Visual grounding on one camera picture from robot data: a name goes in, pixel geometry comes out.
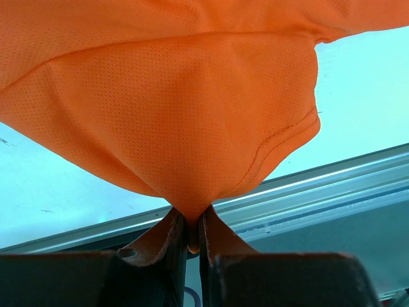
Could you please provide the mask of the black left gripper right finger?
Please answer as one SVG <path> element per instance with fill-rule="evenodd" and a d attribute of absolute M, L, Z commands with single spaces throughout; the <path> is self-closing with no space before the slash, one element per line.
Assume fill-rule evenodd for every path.
<path fill-rule="evenodd" d="M 344 253 L 261 253 L 208 207 L 199 220 L 203 306 L 379 306 L 361 262 Z"/>

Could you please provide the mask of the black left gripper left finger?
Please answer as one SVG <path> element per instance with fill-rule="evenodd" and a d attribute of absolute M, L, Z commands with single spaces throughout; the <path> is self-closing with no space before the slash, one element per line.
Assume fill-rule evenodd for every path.
<path fill-rule="evenodd" d="M 172 209 L 118 251 L 1 256 L 1 306 L 183 306 L 186 260 Z"/>

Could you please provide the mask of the orange t shirt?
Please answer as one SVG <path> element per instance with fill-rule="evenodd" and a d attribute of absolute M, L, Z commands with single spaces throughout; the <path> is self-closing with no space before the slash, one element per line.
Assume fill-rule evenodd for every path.
<path fill-rule="evenodd" d="M 213 201 L 317 135 L 316 45 L 407 25 L 407 1 L 2 1 L 1 121 L 166 199 L 196 252 Z"/>

